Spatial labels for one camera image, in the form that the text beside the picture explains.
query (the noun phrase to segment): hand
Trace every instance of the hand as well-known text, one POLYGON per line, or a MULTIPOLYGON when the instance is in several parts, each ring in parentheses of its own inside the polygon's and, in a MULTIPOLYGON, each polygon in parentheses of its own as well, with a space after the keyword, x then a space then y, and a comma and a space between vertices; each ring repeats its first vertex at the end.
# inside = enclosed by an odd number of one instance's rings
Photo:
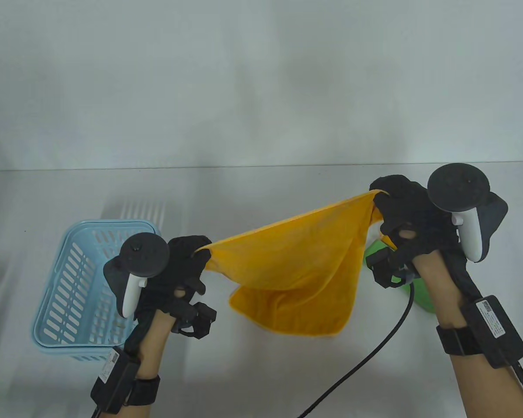
POLYGON ((370 189, 387 192, 378 193, 374 203, 384 217, 382 233, 397 246, 391 256, 393 267, 403 266, 417 255, 435 249, 458 247, 457 229, 451 223, 451 214, 435 207, 427 190, 419 183, 404 175, 388 175, 375 180, 370 189))
MULTIPOLYGON (((201 295, 205 293, 200 275, 211 258, 211 253, 208 249, 196 250, 209 243, 211 241, 207 237, 196 235, 178 237, 168 242, 168 264, 159 275, 148 279, 147 286, 142 289, 139 297, 135 313, 138 326, 126 340, 124 349, 127 352, 138 350, 140 342, 150 334, 148 330, 152 325, 155 325, 154 328, 170 331, 177 322, 176 317, 197 314, 189 302, 196 291, 201 295)), ((175 332, 185 324, 178 320, 175 332)))
POLYGON ((203 295, 205 285, 200 281, 200 275, 211 258, 208 249, 196 252, 207 244, 209 238, 202 235, 192 235, 173 238, 168 241, 170 259, 165 269, 159 275, 151 277, 142 294, 136 310, 148 312, 159 309, 170 314, 170 305, 174 299, 190 302, 196 291, 203 295))

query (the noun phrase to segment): green object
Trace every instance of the green object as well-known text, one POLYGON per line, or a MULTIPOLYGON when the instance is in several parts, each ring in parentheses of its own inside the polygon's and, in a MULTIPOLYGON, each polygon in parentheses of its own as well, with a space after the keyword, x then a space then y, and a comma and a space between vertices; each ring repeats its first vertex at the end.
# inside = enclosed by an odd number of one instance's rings
MULTIPOLYGON (((367 250, 364 252, 364 260, 366 261, 366 258, 377 251, 379 251, 382 248, 387 247, 383 241, 380 239, 377 239, 370 245, 367 250)), ((401 279, 399 277, 393 277, 393 283, 399 283, 401 279)), ((425 281, 422 280, 422 278, 415 279, 413 281, 414 284, 414 301, 417 305, 419 305, 422 309, 424 309, 426 312, 435 313, 434 305, 432 304, 432 300, 430 299, 430 295, 428 293, 428 289, 426 289, 425 281)), ((407 294, 410 292, 409 286, 401 286, 401 289, 403 289, 407 294)))

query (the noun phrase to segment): white table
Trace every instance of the white table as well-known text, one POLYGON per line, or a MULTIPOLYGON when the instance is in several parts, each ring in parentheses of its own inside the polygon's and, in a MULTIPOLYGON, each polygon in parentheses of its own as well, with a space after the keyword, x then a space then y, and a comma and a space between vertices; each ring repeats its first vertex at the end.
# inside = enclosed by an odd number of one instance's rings
MULTIPOLYGON (((62 233, 82 219, 139 217, 165 238, 218 240, 367 190, 381 175, 425 183, 437 165, 127 169, 0 173, 0 418, 88 417, 101 364, 45 356, 30 339, 62 233)), ((523 337, 523 163, 479 167, 510 212, 489 257, 469 271, 496 294, 523 337)), ((206 273, 204 301, 218 311, 203 340, 172 335, 154 417, 296 417, 369 353, 407 304, 363 270, 355 311, 336 338, 261 330, 232 312, 235 285, 206 273)), ((312 413, 316 417, 464 416, 435 317, 415 307, 401 331, 312 413)))

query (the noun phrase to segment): glove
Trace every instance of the glove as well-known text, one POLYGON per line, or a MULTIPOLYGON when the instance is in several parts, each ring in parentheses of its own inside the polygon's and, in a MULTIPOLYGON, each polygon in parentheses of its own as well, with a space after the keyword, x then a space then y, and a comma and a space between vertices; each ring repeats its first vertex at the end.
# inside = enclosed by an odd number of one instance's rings
POLYGON ((374 198, 384 223, 381 232, 397 246, 389 257, 393 269, 405 265, 414 269, 412 260, 418 255, 441 251, 448 271, 467 298, 476 300, 481 294, 467 273, 467 257, 463 253, 457 227, 451 222, 451 214, 438 209, 430 201, 428 191, 404 175, 388 175, 373 181, 370 190, 383 190, 374 198), (414 239, 405 239, 399 232, 415 231, 414 239))
POLYGON ((200 275, 211 258, 211 253, 208 249, 198 252, 196 250, 210 243, 209 238, 201 235, 173 238, 168 242, 170 254, 168 264, 160 274, 150 277, 147 286, 142 289, 135 312, 138 326, 126 340, 125 351, 129 353, 137 351, 157 309, 177 319, 172 332, 196 338, 201 338, 209 332, 209 326, 215 320, 216 312, 203 303, 192 306, 190 301, 196 292, 200 295, 205 293, 205 285, 200 281, 200 275), (183 295, 177 297, 175 291, 183 291, 183 295), (203 321, 206 316, 207 326, 203 321), (202 329, 196 330, 196 326, 199 325, 202 325, 202 329), (182 331, 182 328, 190 326, 194 327, 194 333, 182 331))

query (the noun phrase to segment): basket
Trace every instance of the basket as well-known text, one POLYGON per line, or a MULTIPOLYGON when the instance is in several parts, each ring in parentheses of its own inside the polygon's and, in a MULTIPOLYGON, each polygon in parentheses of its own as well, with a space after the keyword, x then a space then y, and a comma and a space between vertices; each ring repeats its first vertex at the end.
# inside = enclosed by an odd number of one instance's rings
POLYGON ((116 311, 102 268, 135 233, 157 233, 142 220, 83 221, 66 232, 33 322, 33 342, 46 354, 106 360, 135 324, 116 311))

